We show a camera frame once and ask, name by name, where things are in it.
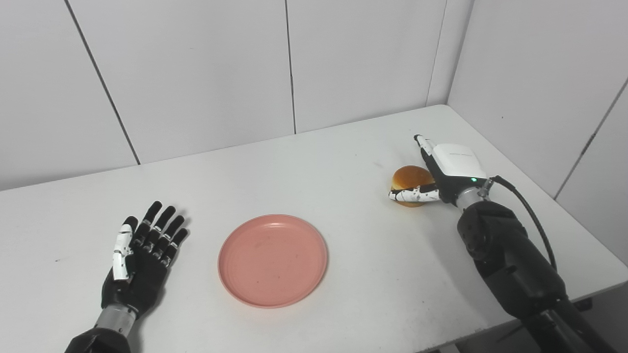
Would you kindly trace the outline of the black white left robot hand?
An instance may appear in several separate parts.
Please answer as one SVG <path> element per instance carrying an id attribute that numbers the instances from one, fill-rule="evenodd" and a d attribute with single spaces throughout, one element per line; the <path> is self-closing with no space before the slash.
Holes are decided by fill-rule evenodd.
<path id="1" fill-rule="evenodd" d="M 154 201 L 142 219 L 130 215 L 116 235 L 111 267 L 101 290 L 101 308 L 121 305 L 139 319 L 150 311 L 189 235 L 174 206 Z"/>

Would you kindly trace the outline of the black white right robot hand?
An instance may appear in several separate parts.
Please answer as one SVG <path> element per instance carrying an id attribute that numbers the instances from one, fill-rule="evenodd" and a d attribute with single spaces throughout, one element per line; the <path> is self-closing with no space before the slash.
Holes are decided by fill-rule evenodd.
<path id="1" fill-rule="evenodd" d="M 461 210 L 488 200 L 485 184 L 489 177 L 473 150 L 460 144 L 434 144 L 421 134 L 416 134 L 414 140 L 434 182 L 391 190 L 388 194 L 391 200 L 406 203 L 442 201 Z"/>

